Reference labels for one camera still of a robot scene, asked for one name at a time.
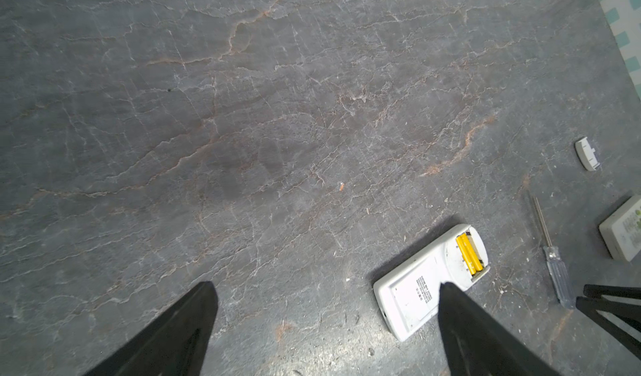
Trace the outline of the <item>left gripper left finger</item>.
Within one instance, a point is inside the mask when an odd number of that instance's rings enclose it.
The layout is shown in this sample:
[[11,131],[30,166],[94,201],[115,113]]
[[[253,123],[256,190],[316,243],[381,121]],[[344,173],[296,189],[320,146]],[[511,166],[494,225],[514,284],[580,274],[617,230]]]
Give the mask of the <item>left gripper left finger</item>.
[[199,375],[219,309],[212,282],[200,282],[88,375]]

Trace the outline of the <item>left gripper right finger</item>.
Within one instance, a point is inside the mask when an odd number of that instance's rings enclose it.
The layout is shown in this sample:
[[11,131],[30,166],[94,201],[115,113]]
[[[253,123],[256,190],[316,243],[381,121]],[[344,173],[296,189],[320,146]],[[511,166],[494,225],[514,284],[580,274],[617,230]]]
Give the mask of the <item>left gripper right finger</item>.
[[453,283],[440,285],[437,313],[452,375],[557,375]]

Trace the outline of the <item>clear handle screwdriver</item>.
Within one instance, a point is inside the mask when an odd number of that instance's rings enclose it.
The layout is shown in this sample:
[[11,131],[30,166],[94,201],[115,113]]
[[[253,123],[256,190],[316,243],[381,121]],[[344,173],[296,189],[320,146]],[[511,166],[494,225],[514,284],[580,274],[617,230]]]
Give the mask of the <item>clear handle screwdriver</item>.
[[532,196],[534,207],[542,227],[545,239],[544,253],[546,257],[546,264],[549,270],[549,275],[552,279],[554,290],[559,303],[568,310],[574,310],[576,304],[576,297],[572,291],[572,286],[569,280],[569,273],[565,262],[562,260],[559,248],[554,246],[545,222],[542,209],[537,197]]

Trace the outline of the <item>white remote control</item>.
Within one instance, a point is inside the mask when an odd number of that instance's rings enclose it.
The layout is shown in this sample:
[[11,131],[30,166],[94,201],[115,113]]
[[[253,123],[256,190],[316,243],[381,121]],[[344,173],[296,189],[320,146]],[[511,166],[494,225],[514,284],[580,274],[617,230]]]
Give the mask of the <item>white remote control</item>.
[[[456,237],[470,232],[484,269],[472,276]],[[489,273],[490,261],[477,229],[457,224],[412,257],[377,280],[373,291],[378,307],[394,337],[404,342],[437,315],[441,284],[453,283],[463,292]]]
[[640,252],[640,195],[634,195],[599,224],[613,259],[631,262]]

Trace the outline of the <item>yellow battery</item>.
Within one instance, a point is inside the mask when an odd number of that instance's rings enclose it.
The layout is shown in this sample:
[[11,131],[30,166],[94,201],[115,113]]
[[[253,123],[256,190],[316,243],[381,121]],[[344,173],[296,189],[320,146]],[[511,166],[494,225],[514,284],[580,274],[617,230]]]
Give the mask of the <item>yellow battery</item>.
[[465,249],[465,247],[464,247],[464,245],[463,245],[463,242],[462,242],[462,235],[463,235],[463,234],[461,234],[461,235],[459,235],[459,236],[457,236],[457,237],[456,237],[456,242],[457,242],[457,245],[458,245],[458,247],[459,247],[459,250],[460,250],[460,251],[461,251],[461,253],[462,253],[462,258],[463,258],[463,260],[464,260],[465,264],[467,265],[467,268],[468,268],[468,270],[469,270],[470,274],[472,275],[472,273],[471,273],[472,267],[471,267],[471,265],[469,264],[468,256],[467,256],[467,251],[466,251],[466,249]]
[[469,264],[472,267],[472,275],[481,272],[484,269],[484,265],[477,254],[477,250],[474,247],[472,234],[470,234],[470,232],[465,232],[462,235],[462,242],[467,251]]

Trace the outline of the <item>white battery cover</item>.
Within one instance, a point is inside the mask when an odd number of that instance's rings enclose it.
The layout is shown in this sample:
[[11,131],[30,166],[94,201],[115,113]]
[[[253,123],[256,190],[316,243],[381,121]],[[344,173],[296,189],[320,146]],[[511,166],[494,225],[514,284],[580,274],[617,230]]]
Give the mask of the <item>white battery cover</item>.
[[588,172],[596,172],[600,167],[600,162],[595,155],[595,149],[592,148],[587,137],[583,137],[575,142],[574,147],[583,167]]

